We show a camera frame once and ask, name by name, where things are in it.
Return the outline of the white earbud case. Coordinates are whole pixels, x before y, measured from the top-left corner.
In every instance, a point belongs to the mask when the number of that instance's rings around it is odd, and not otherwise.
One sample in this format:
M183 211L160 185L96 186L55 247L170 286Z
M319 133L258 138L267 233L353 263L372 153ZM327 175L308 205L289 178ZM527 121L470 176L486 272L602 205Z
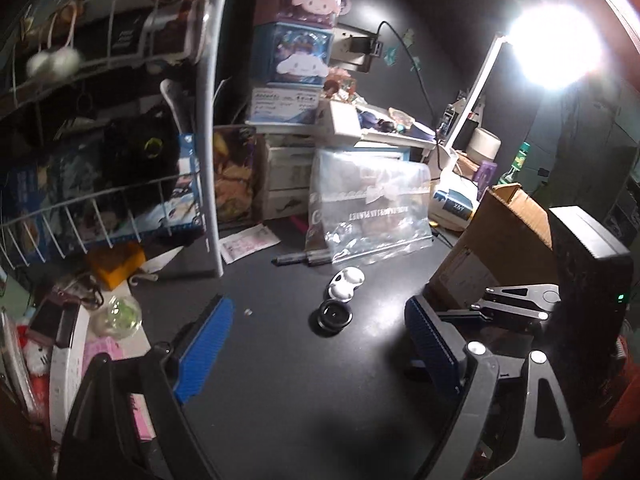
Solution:
M356 290L364 283L366 277L356 266L348 266L334 275L329 282L326 294L332 300L347 304L355 296Z

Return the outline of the clear glass ball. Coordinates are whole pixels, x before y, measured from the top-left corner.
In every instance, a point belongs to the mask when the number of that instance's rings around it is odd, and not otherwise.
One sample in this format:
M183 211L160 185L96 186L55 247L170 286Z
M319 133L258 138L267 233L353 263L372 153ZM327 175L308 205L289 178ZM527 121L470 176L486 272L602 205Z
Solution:
M142 310L133 296L116 295L91 317L90 326L97 337L123 340L142 325Z

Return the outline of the black round lens cap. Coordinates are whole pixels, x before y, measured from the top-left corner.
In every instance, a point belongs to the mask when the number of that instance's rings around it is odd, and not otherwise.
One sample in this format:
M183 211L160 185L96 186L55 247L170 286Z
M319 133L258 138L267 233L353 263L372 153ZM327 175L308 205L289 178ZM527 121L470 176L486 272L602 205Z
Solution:
M348 304L336 300L326 300L316 312L316 323L323 333L341 333L352 322L352 310Z

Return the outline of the brown cardboard box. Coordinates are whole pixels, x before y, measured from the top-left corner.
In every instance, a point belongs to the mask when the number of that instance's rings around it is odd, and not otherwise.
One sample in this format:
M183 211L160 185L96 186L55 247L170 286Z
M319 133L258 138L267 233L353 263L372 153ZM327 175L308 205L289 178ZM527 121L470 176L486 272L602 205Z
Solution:
M428 289L445 308L464 309L488 287L557 281L547 211L513 183L487 190Z

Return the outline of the white paper leaflet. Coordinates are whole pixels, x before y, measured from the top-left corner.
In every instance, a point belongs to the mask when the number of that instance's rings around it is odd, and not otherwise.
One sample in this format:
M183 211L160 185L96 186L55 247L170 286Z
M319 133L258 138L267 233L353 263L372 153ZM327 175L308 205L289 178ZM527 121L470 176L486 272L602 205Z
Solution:
M276 246L280 238L268 226L258 224L239 233L226 236L220 240L222 260L231 264L254 252Z

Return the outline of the orange small box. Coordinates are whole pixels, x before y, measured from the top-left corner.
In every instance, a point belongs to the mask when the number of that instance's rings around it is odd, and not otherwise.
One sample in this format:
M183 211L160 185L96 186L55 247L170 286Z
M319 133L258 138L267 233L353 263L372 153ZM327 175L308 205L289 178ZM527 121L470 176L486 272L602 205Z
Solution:
M91 274L101 286L113 290L145 263L145 254L138 242L126 242L109 247L96 247L85 255Z

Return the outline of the clear plastic zip bag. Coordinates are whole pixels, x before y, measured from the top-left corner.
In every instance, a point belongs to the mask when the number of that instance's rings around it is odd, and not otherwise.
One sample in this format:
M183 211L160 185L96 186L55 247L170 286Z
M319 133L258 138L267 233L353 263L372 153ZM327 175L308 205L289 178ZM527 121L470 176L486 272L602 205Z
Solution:
M420 162L319 148L311 167L305 249L333 263L374 263L431 246L431 173Z

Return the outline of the green bottle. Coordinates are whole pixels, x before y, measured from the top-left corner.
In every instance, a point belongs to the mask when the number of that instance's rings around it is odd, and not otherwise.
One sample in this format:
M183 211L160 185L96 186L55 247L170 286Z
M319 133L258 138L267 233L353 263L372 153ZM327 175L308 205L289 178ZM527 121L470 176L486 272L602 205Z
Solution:
M506 172L498 179L498 183L500 185L511 184L518 180L518 174L523 169L523 166L526 162L526 158L529 151L529 144L527 142L523 142L518 149L518 154L511 162L511 166Z

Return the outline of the white tape roll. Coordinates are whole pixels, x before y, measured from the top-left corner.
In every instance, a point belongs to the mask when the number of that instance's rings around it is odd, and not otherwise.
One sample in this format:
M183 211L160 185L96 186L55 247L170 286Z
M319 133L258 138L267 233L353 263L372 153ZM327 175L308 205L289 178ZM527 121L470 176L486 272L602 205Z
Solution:
M497 156L501 140L485 128L475 128L466 147L466 156L480 164L487 160L493 162Z

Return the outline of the anime character card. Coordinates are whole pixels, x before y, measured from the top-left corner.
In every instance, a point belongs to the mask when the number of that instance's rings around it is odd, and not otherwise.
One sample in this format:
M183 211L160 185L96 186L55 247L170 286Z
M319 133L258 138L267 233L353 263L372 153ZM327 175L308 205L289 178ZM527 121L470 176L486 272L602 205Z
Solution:
M252 218L255 129L235 125L214 128L214 183L219 223Z

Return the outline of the white drawer unit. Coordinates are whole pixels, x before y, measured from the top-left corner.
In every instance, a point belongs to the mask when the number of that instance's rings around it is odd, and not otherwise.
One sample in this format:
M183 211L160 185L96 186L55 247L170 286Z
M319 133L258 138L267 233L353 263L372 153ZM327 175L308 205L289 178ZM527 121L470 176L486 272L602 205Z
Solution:
M316 144L310 136L260 134L254 209L260 220L306 214Z

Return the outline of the white desk lamp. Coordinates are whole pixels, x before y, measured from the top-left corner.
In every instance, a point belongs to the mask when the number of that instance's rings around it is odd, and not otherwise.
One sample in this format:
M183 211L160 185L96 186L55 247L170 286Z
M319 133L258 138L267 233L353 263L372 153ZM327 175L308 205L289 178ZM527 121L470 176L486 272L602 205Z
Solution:
M603 41L593 21L567 3L529 6L512 22L507 32L491 41L464 107L454 113L446 142L428 154L432 194L428 212L431 222L447 229L464 230L478 207L472 196L477 185L454 172L459 156L454 149L463 126L471 118L503 46L511 47L521 73L534 86L560 91L601 67Z

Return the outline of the white blue medicine box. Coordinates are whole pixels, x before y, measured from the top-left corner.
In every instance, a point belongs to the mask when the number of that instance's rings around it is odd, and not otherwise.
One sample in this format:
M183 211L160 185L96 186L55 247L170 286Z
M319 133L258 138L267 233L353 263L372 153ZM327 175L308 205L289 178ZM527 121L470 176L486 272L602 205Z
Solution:
M319 101L317 88L255 87L246 121L249 124L313 125Z

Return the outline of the red haired figurine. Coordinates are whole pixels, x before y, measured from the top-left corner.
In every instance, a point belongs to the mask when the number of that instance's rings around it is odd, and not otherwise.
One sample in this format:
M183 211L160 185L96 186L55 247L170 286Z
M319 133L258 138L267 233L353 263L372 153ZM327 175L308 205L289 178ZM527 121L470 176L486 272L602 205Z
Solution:
M356 99L357 81L347 70L330 67L323 85L322 96L327 100L352 102Z

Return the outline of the wall power outlet panel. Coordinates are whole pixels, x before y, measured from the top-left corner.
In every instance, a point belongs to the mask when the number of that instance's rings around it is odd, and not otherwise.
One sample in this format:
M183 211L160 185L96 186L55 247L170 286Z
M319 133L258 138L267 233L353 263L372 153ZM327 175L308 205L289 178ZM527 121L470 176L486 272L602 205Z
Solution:
M357 73L369 73L372 62L382 54L384 44L374 32L337 24L333 29L330 62Z

